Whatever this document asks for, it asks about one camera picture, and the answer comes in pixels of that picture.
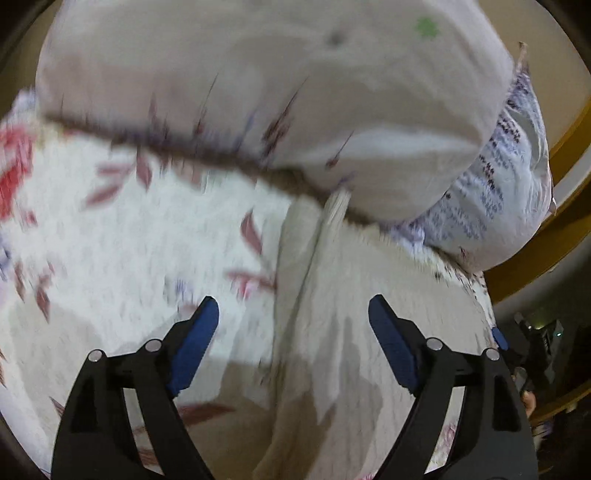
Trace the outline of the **beige knitted small garment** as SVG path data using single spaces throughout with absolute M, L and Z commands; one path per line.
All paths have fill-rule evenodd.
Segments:
M 495 319 L 484 278 L 346 219 L 349 195 L 300 198 L 280 235 L 273 323 L 238 330 L 192 440 L 217 479 L 366 479 L 412 406 L 368 318 L 383 295 L 450 347 L 478 353 Z

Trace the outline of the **white floral bed sheet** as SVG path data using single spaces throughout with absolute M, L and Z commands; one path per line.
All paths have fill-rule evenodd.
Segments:
M 18 96 L 1 122 L 1 411 L 43 474 L 86 355 L 132 352 L 211 296 L 218 327 L 175 401 L 188 432 L 207 420 L 238 330 L 273 323 L 283 221 L 303 197 L 70 132 Z

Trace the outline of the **lavender patterned lower pillow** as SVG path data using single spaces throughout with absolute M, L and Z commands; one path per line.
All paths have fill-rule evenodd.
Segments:
M 518 253 L 554 203 L 528 47 L 519 47 L 506 103 L 474 163 L 427 212 L 390 228 L 394 237 L 436 248 L 470 273 L 494 268 Z

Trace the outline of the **wooden bed headboard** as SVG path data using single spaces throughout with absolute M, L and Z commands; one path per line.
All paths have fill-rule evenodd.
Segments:
M 550 165 L 558 175 L 557 210 L 518 254 L 485 273 L 493 304 L 550 272 L 590 233 L 589 105 L 552 147 Z

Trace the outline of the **pink top pillow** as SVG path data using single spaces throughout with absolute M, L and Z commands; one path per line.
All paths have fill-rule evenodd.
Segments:
M 475 1 L 66 1 L 36 91 L 47 115 L 298 169 L 395 221 L 472 164 L 513 72 Z

